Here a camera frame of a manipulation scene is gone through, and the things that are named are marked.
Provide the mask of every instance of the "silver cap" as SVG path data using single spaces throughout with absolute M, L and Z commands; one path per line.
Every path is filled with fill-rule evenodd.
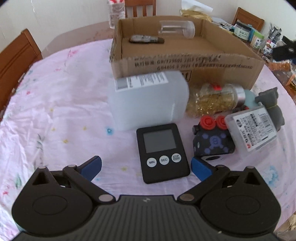
M 231 84 L 232 88 L 234 89 L 236 96 L 235 96 L 235 107 L 240 107 L 244 104 L 246 100 L 246 93 L 244 92 L 244 88 L 237 84 Z

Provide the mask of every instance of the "sec button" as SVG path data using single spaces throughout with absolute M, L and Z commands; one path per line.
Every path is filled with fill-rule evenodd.
M 159 158 L 159 162 L 160 162 L 160 164 L 162 164 L 162 165 L 166 165 L 166 164 L 168 164 L 169 161 L 170 161 L 170 159 L 169 159 L 167 156 L 161 156 L 161 157 Z

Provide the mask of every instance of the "water bottle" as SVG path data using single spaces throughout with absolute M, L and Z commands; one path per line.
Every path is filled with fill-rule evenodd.
M 124 0 L 108 0 L 108 5 L 109 26 L 111 29 L 114 29 L 117 21 L 126 17 Z

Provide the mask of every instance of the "glass jar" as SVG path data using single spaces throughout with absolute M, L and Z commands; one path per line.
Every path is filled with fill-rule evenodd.
M 159 35 L 183 35 L 187 39 L 194 38 L 195 26 L 192 21 L 188 20 L 161 20 Z
M 200 89 L 190 88 L 186 113 L 190 117 L 213 115 L 242 106 L 246 95 L 240 85 L 204 84 Z
M 271 60 L 272 59 L 272 51 L 274 48 L 276 48 L 277 43 L 279 42 L 281 34 L 276 36 L 274 39 L 268 38 L 266 41 L 264 41 L 264 47 L 261 48 L 261 53 L 263 54 L 264 59 Z
M 259 49 L 263 39 L 264 39 L 264 35 L 259 33 L 258 31 L 255 31 L 252 41 L 250 43 L 251 47 L 253 47 L 253 49 Z
M 243 42 L 248 42 L 249 35 L 252 28 L 241 21 L 237 21 L 234 26 L 234 36 L 242 40 Z

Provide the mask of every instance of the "plastic storage box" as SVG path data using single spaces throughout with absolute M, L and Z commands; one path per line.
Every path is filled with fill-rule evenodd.
M 276 138 L 276 129 L 263 105 L 228 115 L 225 123 L 241 157 L 255 152 Z

